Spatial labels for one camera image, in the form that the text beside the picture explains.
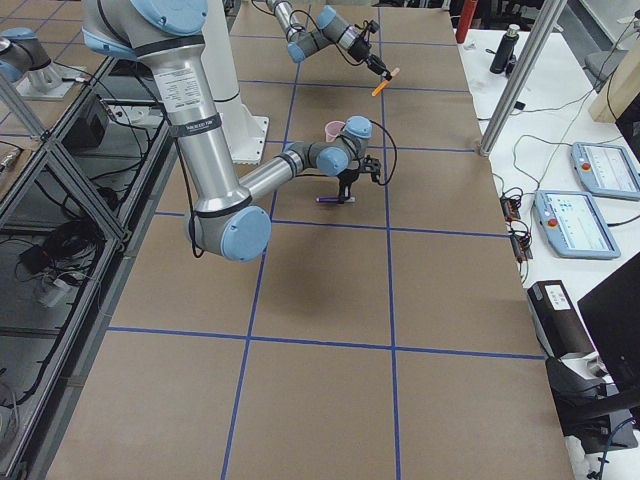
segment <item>white desk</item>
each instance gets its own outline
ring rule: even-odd
[[[507,78],[504,75],[495,75],[489,72],[493,55],[485,51],[487,48],[495,51],[502,35],[503,32],[500,31],[472,30],[467,36],[465,46],[459,47],[478,118],[491,116],[507,84]],[[516,45],[516,55],[520,54],[527,35],[527,33],[520,35],[520,40]],[[475,48],[469,48],[470,43],[474,43]],[[538,59],[519,100],[526,104],[525,110],[559,107],[582,97],[590,89],[591,84],[568,45],[560,34],[554,33]],[[521,187],[525,192],[535,190],[535,183],[513,168],[512,149],[524,134],[534,135],[550,142],[569,144],[577,141],[602,142],[620,136],[615,125],[595,123],[591,120],[588,107],[595,97],[596,94],[591,92],[586,97],[581,111],[582,101],[559,111],[522,113],[514,115],[508,120],[490,156],[494,173],[500,175],[505,181],[505,190],[511,187]],[[576,117],[575,122],[567,131],[574,117]],[[487,123],[486,121],[480,122],[483,131]],[[627,146],[622,138],[612,143]],[[519,143],[516,150],[517,164],[533,177],[540,179],[554,150],[556,150],[554,145],[546,145],[537,140],[525,138]],[[496,186],[500,191],[499,180],[496,180]],[[558,147],[548,173],[541,182],[541,188],[545,190],[584,190],[573,169],[568,146]],[[626,220],[640,213],[640,203],[638,202],[603,198],[597,198],[596,201],[604,218],[609,223]],[[525,288],[539,280],[560,279],[575,303],[640,251],[640,243],[637,240],[640,233],[640,220],[638,220],[612,229],[615,240],[622,251],[622,256],[616,260],[559,258],[547,243],[540,226],[537,223],[531,225],[532,203],[533,195],[527,195],[523,199],[520,209],[522,218],[532,227],[533,235],[533,260],[528,265],[529,273],[524,284]],[[581,367],[580,364],[572,366],[578,369]],[[597,466],[597,456],[589,456],[594,469]],[[605,479],[636,480],[638,478],[640,449],[612,452],[608,459],[611,464],[607,465],[605,469]]]

